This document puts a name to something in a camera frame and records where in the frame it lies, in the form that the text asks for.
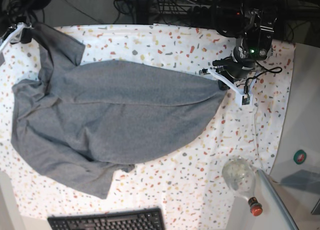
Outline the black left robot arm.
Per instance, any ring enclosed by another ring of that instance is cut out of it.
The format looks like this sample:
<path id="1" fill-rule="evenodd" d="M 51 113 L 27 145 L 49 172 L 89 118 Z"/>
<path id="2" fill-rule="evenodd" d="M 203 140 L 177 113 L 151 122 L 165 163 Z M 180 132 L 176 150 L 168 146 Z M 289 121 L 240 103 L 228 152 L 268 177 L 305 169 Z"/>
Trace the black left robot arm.
<path id="1" fill-rule="evenodd" d="M 280 0 L 212 0 L 211 22 L 218 34 L 235 38 L 235 47 L 229 57 L 213 61 L 222 90 L 255 69 L 266 60 L 272 48 L 274 27 L 278 18 Z"/>

